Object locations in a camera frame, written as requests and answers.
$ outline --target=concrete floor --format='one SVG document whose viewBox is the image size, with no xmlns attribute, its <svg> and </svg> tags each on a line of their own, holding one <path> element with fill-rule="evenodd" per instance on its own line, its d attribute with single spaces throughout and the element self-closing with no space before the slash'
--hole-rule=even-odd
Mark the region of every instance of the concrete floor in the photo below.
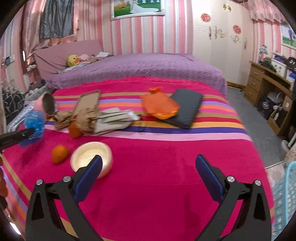
<svg viewBox="0 0 296 241">
<path fill-rule="evenodd" d="M 282 161 L 286 155 L 281 148 L 282 140 L 275 135 L 257 108 L 244 98 L 243 92 L 238 88 L 228 87 L 227 97 L 254 141 L 265 167 Z"/>
</svg>

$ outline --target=laundry basket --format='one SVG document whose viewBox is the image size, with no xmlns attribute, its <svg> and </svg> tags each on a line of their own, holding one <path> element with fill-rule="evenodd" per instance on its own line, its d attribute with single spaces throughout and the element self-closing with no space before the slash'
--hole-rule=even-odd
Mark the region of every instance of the laundry basket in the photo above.
<svg viewBox="0 0 296 241">
<path fill-rule="evenodd" d="M 296 161 L 291 162 L 285 176 L 273 187 L 275 222 L 272 241 L 283 231 L 296 210 Z"/>
</svg>

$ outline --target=bed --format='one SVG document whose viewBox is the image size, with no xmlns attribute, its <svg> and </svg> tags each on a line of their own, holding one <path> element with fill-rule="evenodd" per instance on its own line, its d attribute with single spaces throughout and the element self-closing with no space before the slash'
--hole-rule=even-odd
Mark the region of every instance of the bed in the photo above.
<svg viewBox="0 0 296 241">
<path fill-rule="evenodd" d="M 159 122 L 144 112 L 141 95 L 155 86 L 168 94 L 186 88 L 204 95 L 191 129 Z M 70 159 L 52 164 L 51 150 L 63 144 L 73 152 L 91 141 L 109 145 L 114 164 L 79 206 L 107 240 L 194 240 L 218 207 L 195 170 L 198 154 L 240 182 L 261 180 L 274 217 L 273 196 L 263 162 L 238 115 L 219 91 L 199 81 L 128 77 L 57 90 L 54 97 L 58 109 L 73 109 L 81 94 L 93 90 L 101 90 L 100 110 L 132 109 L 142 120 L 124 130 L 75 140 L 67 129 L 54 130 L 49 120 L 40 142 L 24 149 L 18 145 L 6 149 L 3 168 L 9 188 L 8 210 L 22 234 L 36 180 L 55 182 L 74 174 Z M 224 234 L 231 231 L 240 204 Z M 57 206 L 66 230 L 74 234 L 61 204 Z"/>
<path fill-rule="evenodd" d="M 131 76 L 202 81 L 227 94 L 222 72 L 189 54 L 128 54 L 108 57 L 82 68 L 57 74 L 65 69 L 71 54 L 96 55 L 102 48 L 97 40 L 61 44 L 34 52 L 42 79 L 52 89 L 69 88 L 81 84 Z"/>
</svg>

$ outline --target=bride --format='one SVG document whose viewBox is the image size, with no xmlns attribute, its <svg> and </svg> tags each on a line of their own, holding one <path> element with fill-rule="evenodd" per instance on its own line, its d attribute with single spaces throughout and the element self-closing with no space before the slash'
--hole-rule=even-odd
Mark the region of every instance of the bride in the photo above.
<svg viewBox="0 0 296 241">
<path fill-rule="evenodd" d="M 131 5 L 131 13 L 157 12 L 159 10 L 158 8 L 140 7 L 138 5 L 138 0 L 130 0 L 129 3 Z"/>
</svg>

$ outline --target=blue gripper pad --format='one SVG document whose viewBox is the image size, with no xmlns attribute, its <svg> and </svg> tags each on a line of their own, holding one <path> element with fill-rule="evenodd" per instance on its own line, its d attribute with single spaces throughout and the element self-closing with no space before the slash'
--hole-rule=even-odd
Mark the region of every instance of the blue gripper pad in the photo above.
<svg viewBox="0 0 296 241">
<path fill-rule="evenodd" d="M 87 167 L 82 167 L 82 168 L 87 168 L 87 171 L 80 178 L 79 182 L 75 185 L 73 198 L 76 203 L 79 203 L 85 200 L 88 192 L 90 191 L 91 187 L 94 185 L 94 182 L 97 180 L 103 168 L 102 158 L 99 155 L 96 155 L 94 159 L 92 159 L 92 161 L 88 164 Z"/>
<path fill-rule="evenodd" d="M 198 155 L 196 157 L 195 167 L 198 174 L 202 178 L 202 181 L 207 187 L 207 190 L 209 191 L 212 199 L 221 204 L 224 200 L 223 185 L 221 184 L 215 173 L 212 171 L 212 169 L 209 167 L 202 155 Z"/>
</svg>

